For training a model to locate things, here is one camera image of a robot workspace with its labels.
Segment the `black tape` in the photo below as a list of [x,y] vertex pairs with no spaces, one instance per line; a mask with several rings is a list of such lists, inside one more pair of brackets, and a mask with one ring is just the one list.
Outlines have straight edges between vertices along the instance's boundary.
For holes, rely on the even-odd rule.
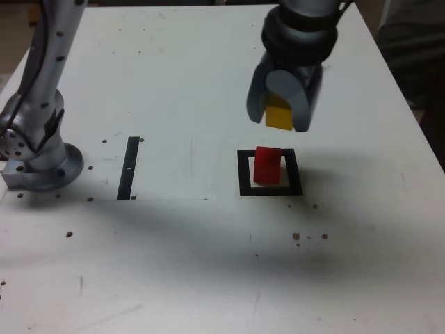
[[136,158],[138,157],[139,137],[129,137],[127,151],[125,152],[124,165],[120,175],[117,200],[129,200],[131,195],[131,185],[136,168]]
[[291,148],[282,150],[282,156],[286,160],[286,171],[289,179],[289,187],[265,187],[256,188],[250,185],[249,157],[255,156],[255,150],[238,150],[238,178],[240,196],[301,196],[300,174],[298,173],[295,151]]

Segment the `red block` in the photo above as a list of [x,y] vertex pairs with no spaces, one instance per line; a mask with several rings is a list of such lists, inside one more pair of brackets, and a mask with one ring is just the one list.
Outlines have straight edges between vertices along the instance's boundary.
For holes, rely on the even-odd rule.
[[253,182],[259,184],[279,184],[281,148],[257,146],[253,168]]

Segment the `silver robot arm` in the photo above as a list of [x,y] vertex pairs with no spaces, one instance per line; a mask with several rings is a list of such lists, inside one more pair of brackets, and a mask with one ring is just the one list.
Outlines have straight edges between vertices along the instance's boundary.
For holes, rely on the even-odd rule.
[[[260,122],[270,94],[291,106],[293,128],[307,131],[321,82],[321,62],[337,40],[336,25],[352,0],[281,0],[266,17],[266,53],[247,98]],[[60,136],[63,98],[57,90],[87,0],[40,0],[37,26],[19,90],[0,114],[0,152],[9,158],[2,176],[9,189],[50,191],[76,179],[81,152]]]
[[0,114],[0,152],[9,158],[2,176],[9,189],[50,191],[82,171],[82,154],[60,136],[65,110],[57,85],[86,4],[40,0],[42,18],[22,82]]

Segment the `white table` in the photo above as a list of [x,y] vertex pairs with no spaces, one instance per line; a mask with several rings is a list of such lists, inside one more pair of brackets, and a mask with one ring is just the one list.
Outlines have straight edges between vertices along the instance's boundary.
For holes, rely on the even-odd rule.
[[[1,333],[445,331],[445,177],[359,12],[298,134],[245,110],[270,8],[86,10],[59,88],[94,169],[1,183]],[[129,136],[137,199],[118,202]],[[257,145],[295,149],[303,197],[240,198],[236,151]]]

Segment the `yellow block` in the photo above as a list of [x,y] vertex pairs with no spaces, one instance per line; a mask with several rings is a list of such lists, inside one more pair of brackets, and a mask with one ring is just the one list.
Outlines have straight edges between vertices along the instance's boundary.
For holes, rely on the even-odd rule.
[[292,111],[286,100],[272,95],[266,107],[266,126],[292,130]]

